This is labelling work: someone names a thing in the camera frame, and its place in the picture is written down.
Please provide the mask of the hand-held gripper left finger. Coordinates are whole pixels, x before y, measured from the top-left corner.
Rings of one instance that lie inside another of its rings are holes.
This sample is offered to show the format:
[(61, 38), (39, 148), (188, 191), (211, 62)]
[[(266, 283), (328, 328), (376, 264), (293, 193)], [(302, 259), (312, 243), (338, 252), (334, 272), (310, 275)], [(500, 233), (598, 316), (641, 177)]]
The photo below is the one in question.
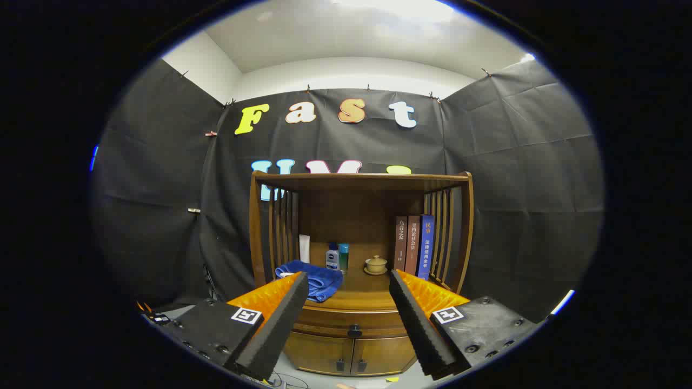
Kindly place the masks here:
[(179, 316), (142, 310), (142, 318), (197, 359), (258, 381), (274, 373), (308, 297), (297, 272), (228, 302), (204, 299)]

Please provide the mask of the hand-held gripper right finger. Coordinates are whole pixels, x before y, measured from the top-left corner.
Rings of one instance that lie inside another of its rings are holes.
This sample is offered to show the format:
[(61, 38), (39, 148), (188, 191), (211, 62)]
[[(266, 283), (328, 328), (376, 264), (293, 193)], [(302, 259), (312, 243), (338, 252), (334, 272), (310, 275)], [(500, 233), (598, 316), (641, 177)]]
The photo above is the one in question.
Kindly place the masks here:
[(389, 276), (418, 363), (435, 381), (499, 359), (543, 326), (492, 297), (470, 300), (397, 269)]

